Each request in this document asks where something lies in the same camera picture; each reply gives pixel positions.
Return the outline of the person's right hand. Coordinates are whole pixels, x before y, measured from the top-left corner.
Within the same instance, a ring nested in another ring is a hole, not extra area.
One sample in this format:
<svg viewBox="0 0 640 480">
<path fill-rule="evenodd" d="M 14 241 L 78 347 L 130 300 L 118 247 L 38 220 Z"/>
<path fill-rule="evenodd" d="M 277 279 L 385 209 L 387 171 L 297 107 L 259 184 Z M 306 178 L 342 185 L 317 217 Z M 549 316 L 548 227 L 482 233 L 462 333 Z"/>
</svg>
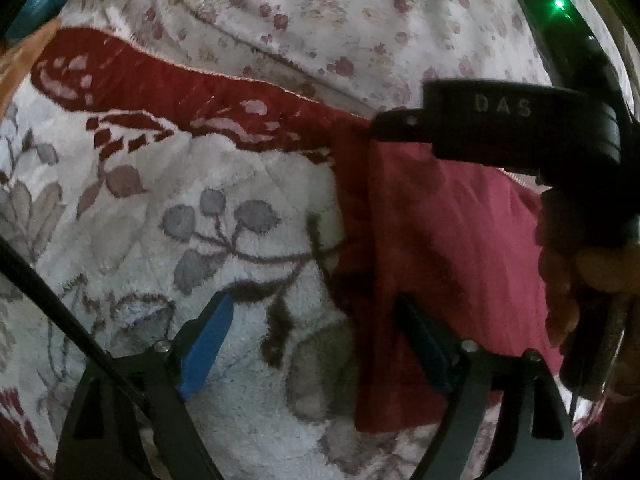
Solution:
<svg viewBox="0 0 640 480">
<path fill-rule="evenodd" d="M 578 324 L 578 303 L 574 289 L 584 283 L 598 292 L 639 293 L 639 244 L 620 252 L 587 249 L 576 256 L 552 247 L 552 236 L 560 232 L 560 222 L 552 219 L 558 209 L 552 191 L 541 195 L 536 243 L 541 247 L 538 271 L 546 285 L 547 333 L 553 347 L 559 347 Z"/>
</svg>

